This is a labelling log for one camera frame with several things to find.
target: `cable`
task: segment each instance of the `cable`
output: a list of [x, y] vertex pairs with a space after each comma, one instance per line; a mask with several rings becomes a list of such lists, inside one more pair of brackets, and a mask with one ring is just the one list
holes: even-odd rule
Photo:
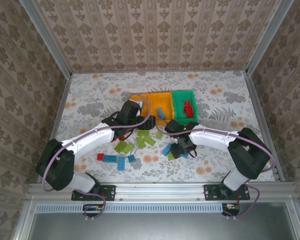
[[210, 128], [197, 128], [197, 129], [191, 129], [191, 130], [186, 130], [186, 131], [181, 131], [181, 132], [175, 132], [175, 133], [169, 133], [169, 132], [166, 132], [166, 131], [162, 131], [159, 126], [158, 126], [158, 123], [161, 122], [162, 120], [159, 119], [157, 122], [156, 122], [156, 129], [161, 132], [162, 134], [165, 134], [165, 135], [168, 135], [168, 136], [175, 136], [175, 135], [180, 135], [180, 134], [187, 134], [187, 133], [193, 133], [193, 132], [208, 132], [208, 133], [213, 133], [213, 134], [220, 134], [220, 135], [224, 135], [224, 136], [229, 136], [229, 137], [233, 137], [233, 138], [237, 138], [237, 139], [240, 139], [242, 141], [245, 141], [246, 143], [249, 143], [249, 144], [252, 144], [256, 147], [258, 147], [259, 149], [261, 149], [262, 151], [264, 151], [271, 159], [272, 161], [272, 164], [269, 168], [265, 169], [265, 170], [262, 170], [261, 173], [265, 173], [265, 172], [268, 172], [272, 169], [275, 168], [276, 166], [276, 159], [275, 157], [271, 154], [271, 152], [269, 152], [266, 148], [264, 148], [263, 146], [261, 146], [260, 144], [254, 142], [254, 141], [251, 141], [250, 139], [247, 139], [245, 137], [242, 137], [242, 136], [239, 136], [239, 135], [235, 135], [233, 133], [229, 133], [229, 132], [223, 132], [223, 131], [219, 131], [219, 130], [216, 130], [216, 129], [210, 129]]
[[130, 136], [132, 135], [132, 133], [134, 132], [134, 130], [135, 130], [135, 129], [132, 129], [132, 130], [130, 131], [129, 135], [128, 135], [128, 136], [126, 136], [126, 137], [124, 137], [124, 139], [123, 139], [123, 140], [127, 140], [127, 138], [128, 138], [128, 137], [130, 137]]
[[191, 157], [195, 158], [195, 157], [197, 156], [197, 151], [196, 151], [195, 149], [194, 149], [193, 151], [194, 151], [194, 153], [195, 153], [195, 155], [194, 155], [194, 156], [191, 154], [191, 152], [190, 152], [190, 151], [188, 151], [188, 154], [189, 154]]
[[240, 208], [240, 196], [239, 196], [239, 193], [237, 195], [238, 195], [238, 202], [236, 204], [238, 204], [239, 208]]
[[[102, 199], [102, 201], [103, 201], [103, 203], [102, 203], [102, 208], [101, 208], [100, 212], [99, 212], [97, 215], [94, 216], [95, 219], [96, 219], [97, 217], [99, 217], [99, 216], [103, 213], [103, 211], [106, 209], [107, 202], [106, 202], [106, 199], [105, 199], [104, 196], [101, 196], [101, 195], [96, 194], [96, 193], [84, 192], [84, 191], [81, 191], [81, 190], [78, 190], [78, 189], [75, 189], [75, 190], [76, 190], [78, 193], [81, 193], [81, 194], [83, 194], [83, 195], [96, 196], [96, 197]], [[90, 205], [90, 206], [87, 206], [87, 207], [84, 209], [83, 215], [84, 215], [86, 218], [88, 218], [88, 216], [87, 216], [87, 209], [92, 208], [92, 207], [93, 207], [93, 206]]]
[[69, 147], [69, 146], [71, 146], [72, 144], [77, 143], [77, 142], [79, 142], [80, 140], [84, 139], [85, 137], [87, 137], [87, 136], [89, 136], [89, 135], [92, 135], [92, 134], [94, 134], [94, 133], [97, 133], [97, 132], [99, 132], [99, 131], [106, 130], [106, 129], [135, 128], [135, 127], [138, 127], [138, 126], [144, 124], [144, 123], [148, 120], [148, 118], [150, 117], [150, 114], [151, 114], [151, 111], [150, 111], [150, 109], [151, 109], [150, 102], [148, 101], [148, 99], [146, 99], [146, 98], [145, 98], [144, 96], [142, 96], [141, 94], [138, 94], [138, 93], [132, 94], [132, 95], [130, 96], [130, 98], [131, 98], [132, 96], [139, 96], [139, 97], [141, 97], [141, 98], [147, 103], [148, 109], [149, 109], [149, 113], [148, 113], [148, 115], [145, 117], [145, 119], [144, 119], [143, 121], [141, 121], [141, 122], [139, 122], [139, 123], [136, 123], [136, 124], [133, 124], [133, 125], [104, 126], [104, 127], [99, 128], [99, 129], [97, 128], [97, 129], [95, 129], [95, 131], [88, 131], [88, 132], [84, 133], [82, 136], [79, 136], [78, 138], [74, 139], [73, 141], [71, 141], [71, 142], [67, 143], [66, 145], [64, 145], [63, 147], [61, 147], [61, 148], [53, 155], [53, 157], [51, 158], [51, 160], [50, 160], [50, 162], [48, 163], [48, 165], [46, 166], [45, 171], [44, 171], [44, 174], [43, 174], [43, 176], [42, 176], [42, 183], [41, 183], [41, 184], [42, 184], [42, 188], [43, 188], [43, 190], [44, 190], [45, 192], [51, 192], [51, 191], [54, 190], [53, 188], [51, 188], [51, 189], [47, 189], [47, 188], [46, 188], [46, 178], [47, 178], [48, 172], [49, 172], [49, 170], [50, 170], [52, 164], [53, 164], [54, 161], [56, 160], [56, 158], [57, 158], [57, 157], [59, 156], [59, 154], [60, 154], [63, 150], [65, 150], [67, 147]]
[[250, 186], [249, 184], [246, 184], [246, 183], [244, 185], [246, 185], [248, 188], [256, 190], [257, 191], [257, 196], [256, 196], [255, 200], [253, 201], [252, 205], [245, 212], [243, 212], [243, 213], [241, 213], [237, 216], [233, 216], [230, 212], [223, 210], [224, 213], [228, 214], [230, 217], [233, 217], [234, 219], [243, 217], [248, 212], [250, 212], [250, 210], [256, 205], [256, 203], [257, 203], [257, 201], [259, 200], [259, 197], [260, 197], [260, 190], [258, 188], [254, 187], [254, 186]]

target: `orange bin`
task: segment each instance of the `orange bin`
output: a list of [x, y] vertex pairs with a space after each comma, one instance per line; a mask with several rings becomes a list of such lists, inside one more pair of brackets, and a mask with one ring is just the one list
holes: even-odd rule
[[[170, 122], [170, 120], [175, 119], [175, 108], [174, 102], [172, 100], [171, 92], [152, 92], [152, 93], [142, 93], [146, 99], [149, 100], [151, 105], [150, 115], [155, 116], [155, 120], [159, 120], [160, 117], [157, 113], [157, 109], [161, 109], [165, 115], [165, 120]], [[140, 101], [143, 100], [140, 96], [132, 96], [132, 100]], [[146, 102], [143, 104], [143, 109], [141, 116], [146, 117], [149, 113], [149, 108]], [[163, 121], [159, 122], [159, 125], [166, 125]]]

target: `green bin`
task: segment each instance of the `green bin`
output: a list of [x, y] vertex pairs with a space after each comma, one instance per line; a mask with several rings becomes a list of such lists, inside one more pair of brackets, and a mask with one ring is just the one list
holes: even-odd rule
[[[194, 92], [193, 91], [172, 91], [171, 93], [172, 93], [172, 101], [174, 107], [174, 120], [176, 120], [180, 124], [197, 122], [198, 108], [197, 108]], [[194, 118], [187, 118], [187, 115], [184, 114], [186, 101], [190, 101], [191, 103]]]

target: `black wire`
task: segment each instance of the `black wire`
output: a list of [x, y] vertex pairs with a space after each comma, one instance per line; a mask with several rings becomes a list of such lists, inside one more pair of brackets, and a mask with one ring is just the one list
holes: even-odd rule
[[124, 137], [124, 140], [126, 140], [128, 137], [130, 137], [133, 132], [134, 132], [134, 129], [131, 130], [131, 132], [130, 132], [130, 134], [128, 136]]
[[189, 152], [189, 151], [188, 151], [188, 153], [190, 154], [191, 157], [195, 158], [195, 157], [197, 156], [197, 151], [196, 151], [195, 149], [194, 149], [193, 151], [194, 151], [194, 153], [195, 153], [195, 156], [193, 156], [193, 155], [191, 154], [191, 152]]

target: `blue lego brick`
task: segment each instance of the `blue lego brick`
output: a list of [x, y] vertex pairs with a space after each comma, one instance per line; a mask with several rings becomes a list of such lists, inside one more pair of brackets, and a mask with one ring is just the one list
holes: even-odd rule
[[125, 170], [125, 157], [120, 156], [118, 157], [118, 171]]
[[162, 154], [167, 156], [167, 154], [170, 152], [172, 143], [169, 143], [168, 146], [165, 147], [165, 149], [162, 151]]
[[104, 155], [103, 161], [105, 163], [116, 163], [117, 162], [117, 156], [114, 156], [114, 155]]
[[161, 119], [166, 119], [166, 115], [164, 114], [164, 112], [162, 111], [161, 108], [158, 108], [158, 109], [156, 110], [156, 112], [158, 113], [158, 115], [159, 115], [159, 117], [160, 117]]
[[187, 159], [189, 156], [189, 153], [186, 153], [186, 154], [181, 154], [181, 157], [183, 157], [184, 159]]
[[128, 156], [129, 163], [134, 163], [136, 161], [135, 155]]

